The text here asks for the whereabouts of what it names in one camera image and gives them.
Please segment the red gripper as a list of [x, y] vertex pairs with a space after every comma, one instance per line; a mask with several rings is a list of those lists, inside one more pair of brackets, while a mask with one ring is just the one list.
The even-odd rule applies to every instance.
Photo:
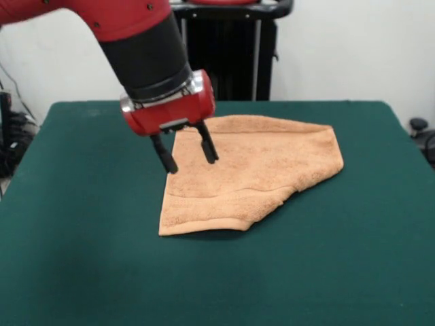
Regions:
[[153, 103], [135, 103], [128, 95], [120, 98], [120, 108], [126, 123], [139, 136], [150, 136], [166, 173], [175, 174], [178, 166], [164, 146], [159, 133], [182, 122], [194, 127], [201, 135], [201, 147], [209, 164], [219, 160], [208, 127], [201, 120], [215, 112], [215, 98], [211, 80], [205, 70], [196, 70], [183, 87], [166, 98]]

